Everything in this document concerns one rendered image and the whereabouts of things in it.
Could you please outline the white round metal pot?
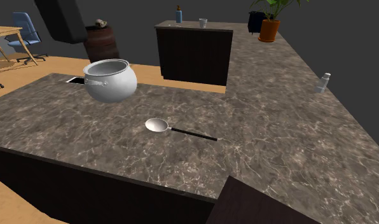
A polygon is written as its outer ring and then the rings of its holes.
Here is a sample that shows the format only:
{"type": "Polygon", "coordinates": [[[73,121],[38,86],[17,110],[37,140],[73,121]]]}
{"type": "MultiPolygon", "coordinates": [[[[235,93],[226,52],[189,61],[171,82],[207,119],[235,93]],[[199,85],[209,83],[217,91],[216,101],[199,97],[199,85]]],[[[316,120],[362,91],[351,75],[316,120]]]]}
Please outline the white round metal pot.
{"type": "Polygon", "coordinates": [[[137,88],[137,77],[130,63],[123,59],[105,59],[84,67],[88,94],[99,102],[121,102],[137,88]]]}

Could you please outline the black box-shaped appliance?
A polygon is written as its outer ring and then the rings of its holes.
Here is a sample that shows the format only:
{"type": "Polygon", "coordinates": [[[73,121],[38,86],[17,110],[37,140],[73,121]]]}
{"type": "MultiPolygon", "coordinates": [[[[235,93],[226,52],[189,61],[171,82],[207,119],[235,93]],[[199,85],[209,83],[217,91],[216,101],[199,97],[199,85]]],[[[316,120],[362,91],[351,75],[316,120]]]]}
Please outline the black box-shaped appliance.
{"type": "Polygon", "coordinates": [[[262,22],[265,19],[265,14],[259,11],[250,11],[249,12],[249,21],[247,24],[248,31],[253,33],[260,33],[262,22]]]}

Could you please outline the dark brown wooden barrel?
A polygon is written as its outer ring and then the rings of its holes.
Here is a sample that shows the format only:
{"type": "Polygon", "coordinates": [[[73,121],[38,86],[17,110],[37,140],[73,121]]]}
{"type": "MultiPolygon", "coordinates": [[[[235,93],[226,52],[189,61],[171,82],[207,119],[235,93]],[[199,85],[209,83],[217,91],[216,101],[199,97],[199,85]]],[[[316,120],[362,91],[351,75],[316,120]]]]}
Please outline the dark brown wooden barrel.
{"type": "Polygon", "coordinates": [[[120,58],[113,30],[106,21],[97,19],[86,31],[88,39],[83,44],[91,63],[120,58]]]}

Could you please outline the green plant in orange pot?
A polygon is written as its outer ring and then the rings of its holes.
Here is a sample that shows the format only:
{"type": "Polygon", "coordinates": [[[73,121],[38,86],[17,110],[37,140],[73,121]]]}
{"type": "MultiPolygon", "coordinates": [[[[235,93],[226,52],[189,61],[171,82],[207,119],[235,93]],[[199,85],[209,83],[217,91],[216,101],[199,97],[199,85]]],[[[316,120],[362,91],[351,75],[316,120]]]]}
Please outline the green plant in orange pot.
{"type": "Polygon", "coordinates": [[[277,19],[279,13],[291,3],[296,1],[301,8],[301,0],[254,0],[250,6],[259,6],[259,10],[265,15],[261,24],[261,30],[258,39],[264,43],[272,43],[280,25],[277,19]]]}

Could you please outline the small white bottle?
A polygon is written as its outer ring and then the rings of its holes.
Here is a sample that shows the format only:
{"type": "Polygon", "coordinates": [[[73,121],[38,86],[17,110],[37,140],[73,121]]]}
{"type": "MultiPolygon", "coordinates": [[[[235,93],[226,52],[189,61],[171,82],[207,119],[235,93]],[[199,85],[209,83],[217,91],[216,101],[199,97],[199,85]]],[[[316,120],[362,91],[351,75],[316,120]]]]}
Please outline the small white bottle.
{"type": "Polygon", "coordinates": [[[314,88],[314,91],[317,92],[317,93],[324,93],[326,87],[327,87],[327,83],[329,81],[329,77],[330,77],[330,73],[325,73],[321,78],[320,80],[318,81],[318,83],[316,84],[315,88],[314,88]]]}

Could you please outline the blue office chair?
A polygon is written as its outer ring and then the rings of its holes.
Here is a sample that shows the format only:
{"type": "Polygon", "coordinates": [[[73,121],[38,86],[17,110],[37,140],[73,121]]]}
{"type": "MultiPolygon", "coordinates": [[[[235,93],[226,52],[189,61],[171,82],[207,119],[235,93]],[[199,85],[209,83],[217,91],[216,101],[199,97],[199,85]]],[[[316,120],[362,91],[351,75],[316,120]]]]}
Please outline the blue office chair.
{"type": "MultiPolygon", "coordinates": [[[[13,12],[13,22],[16,27],[22,28],[20,29],[20,35],[26,46],[41,43],[41,38],[37,30],[34,28],[34,25],[32,23],[30,16],[26,12],[13,12]]],[[[11,47],[21,46],[21,43],[19,40],[16,40],[16,41],[9,40],[7,36],[5,36],[4,39],[8,41],[8,46],[11,46],[11,47]]],[[[33,55],[33,54],[31,55],[35,59],[43,59],[43,61],[46,60],[45,57],[48,57],[47,53],[39,54],[39,55],[33,55]]],[[[24,61],[24,64],[27,65],[27,63],[31,60],[31,57],[19,58],[16,60],[17,62],[20,62],[20,60],[24,60],[24,59],[26,59],[24,61]]]]}

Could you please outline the light wooden desk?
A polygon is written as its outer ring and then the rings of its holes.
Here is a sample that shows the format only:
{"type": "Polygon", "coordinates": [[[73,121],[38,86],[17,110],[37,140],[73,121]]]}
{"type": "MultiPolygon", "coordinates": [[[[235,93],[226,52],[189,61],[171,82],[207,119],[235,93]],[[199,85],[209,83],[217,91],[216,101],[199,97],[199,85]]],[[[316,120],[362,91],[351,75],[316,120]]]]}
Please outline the light wooden desk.
{"type": "MultiPolygon", "coordinates": [[[[24,50],[27,52],[30,59],[35,63],[35,65],[38,65],[35,58],[33,57],[32,53],[29,51],[29,49],[26,47],[24,40],[20,34],[21,27],[8,27],[8,26],[0,26],[0,37],[9,36],[12,34],[16,34],[19,40],[19,43],[23,46],[24,50]]],[[[3,57],[9,62],[9,58],[4,53],[3,49],[0,47],[0,52],[3,55],[3,57]]]]}

